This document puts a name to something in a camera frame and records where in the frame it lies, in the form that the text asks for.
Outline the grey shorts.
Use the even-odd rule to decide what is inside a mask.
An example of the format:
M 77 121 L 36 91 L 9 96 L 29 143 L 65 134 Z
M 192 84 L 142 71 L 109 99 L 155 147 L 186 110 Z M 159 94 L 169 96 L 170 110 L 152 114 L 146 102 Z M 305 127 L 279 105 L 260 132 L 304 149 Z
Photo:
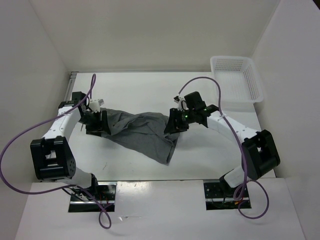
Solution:
M 103 110 L 107 111 L 111 135 L 102 134 L 99 137 L 141 153 L 162 165 L 170 163 L 180 134 L 164 134 L 168 116 L 158 112 L 132 114 L 109 108 Z

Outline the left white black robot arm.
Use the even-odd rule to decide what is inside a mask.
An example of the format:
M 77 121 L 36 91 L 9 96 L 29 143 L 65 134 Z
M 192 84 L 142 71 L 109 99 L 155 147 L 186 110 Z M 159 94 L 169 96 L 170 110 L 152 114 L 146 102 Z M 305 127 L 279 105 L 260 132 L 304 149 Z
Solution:
M 92 100 L 81 91 L 73 92 L 71 100 L 59 104 L 57 119 L 49 130 L 42 138 L 30 143 L 38 180 L 81 186 L 82 189 L 76 190 L 76 194 L 83 194 L 89 200 L 100 195 L 95 175 L 76 166 L 69 139 L 78 123 L 85 126 L 87 135 L 101 137 L 110 134 L 107 111 L 101 108 L 103 104 L 103 99 Z

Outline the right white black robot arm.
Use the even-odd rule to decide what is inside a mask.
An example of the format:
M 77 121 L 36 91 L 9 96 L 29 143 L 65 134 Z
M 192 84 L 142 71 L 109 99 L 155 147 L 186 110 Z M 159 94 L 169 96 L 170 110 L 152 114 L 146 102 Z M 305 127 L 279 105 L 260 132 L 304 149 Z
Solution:
M 176 108 L 169 110 L 166 135 L 186 132 L 190 124 L 197 123 L 233 141 L 241 153 L 241 165 L 219 179 L 219 191 L 225 197 L 239 198 L 244 181 L 256 181 L 277 167 L 281 160 L 272 134 L 243 125 L 224 114 L 214 104 L 206 105 L 199 92 L 184 97 L 176 96 Z

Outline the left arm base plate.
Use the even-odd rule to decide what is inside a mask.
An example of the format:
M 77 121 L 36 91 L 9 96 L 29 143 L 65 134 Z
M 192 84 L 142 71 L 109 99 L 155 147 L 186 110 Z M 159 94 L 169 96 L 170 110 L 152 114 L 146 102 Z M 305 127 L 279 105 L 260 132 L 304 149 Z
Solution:
M 95 189 L 88 188 L 87 191 L 106 209 L 107 212 L 114 212 L 116 188 L 116 182 L 99 181 Z M 69 194 L 69 213 L 97 213 L 101 211 L 93 198 L 82 190 L 71 188 Z

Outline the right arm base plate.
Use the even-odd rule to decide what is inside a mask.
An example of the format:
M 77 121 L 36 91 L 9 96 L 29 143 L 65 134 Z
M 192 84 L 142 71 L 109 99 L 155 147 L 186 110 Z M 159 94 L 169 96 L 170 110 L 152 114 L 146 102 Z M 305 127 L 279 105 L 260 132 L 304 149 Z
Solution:
M 241 209 L 250 209 L 251 203 L 248 190 L 245 189 L 244 196 L 240 201 L 235 201 L 233 191 L 225 192 L 219 180 L 203 181 L 206 210 L 233 210 L 241 204 Z

